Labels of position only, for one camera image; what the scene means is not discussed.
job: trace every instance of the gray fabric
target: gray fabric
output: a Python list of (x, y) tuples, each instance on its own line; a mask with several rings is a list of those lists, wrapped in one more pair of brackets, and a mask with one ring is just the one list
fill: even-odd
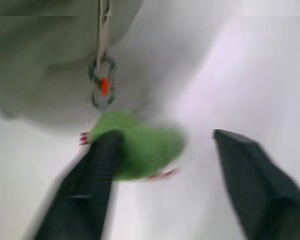
[[(128, 30), (142, 1), (113, 0), (112, 41)], [(97, 0), (0, 0), (0, 105), (10, 106), (49, 65), (92, 54), (97, 12)]]

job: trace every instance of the white wall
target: white wall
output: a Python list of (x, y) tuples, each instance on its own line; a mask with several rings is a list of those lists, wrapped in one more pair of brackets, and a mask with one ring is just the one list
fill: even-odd
[[(110, 239), (244, 239), (222, 182), (215, 128), (261, 141), (300, 184), (294, 15), (300, 1), (145, 1), (110, 52), (119, 62), (112, 109), (145, 104), (143, 114), (182, 123), (189, 145), (179, 175), (119, 186)], [(56, 67), (28, 93), (22, 117), (0, 119), (0, 240), (22, 238), (77, 154), (79, 133), (99, 115), (85, 74), (86, 62)]]

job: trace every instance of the green parakeet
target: green parakeet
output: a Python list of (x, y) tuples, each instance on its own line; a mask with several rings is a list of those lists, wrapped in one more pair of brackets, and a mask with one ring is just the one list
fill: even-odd
[(132, 114), (121, 112), (103, 113), (94, 128), (81, 140), (86, 144), (92, 143), (111, 130), (119, 130), (124, 135), (126, 158), (115, 176), (119, 181), (158, 176), (185, 146), (184, 136), (178, 129), (148, 126)]

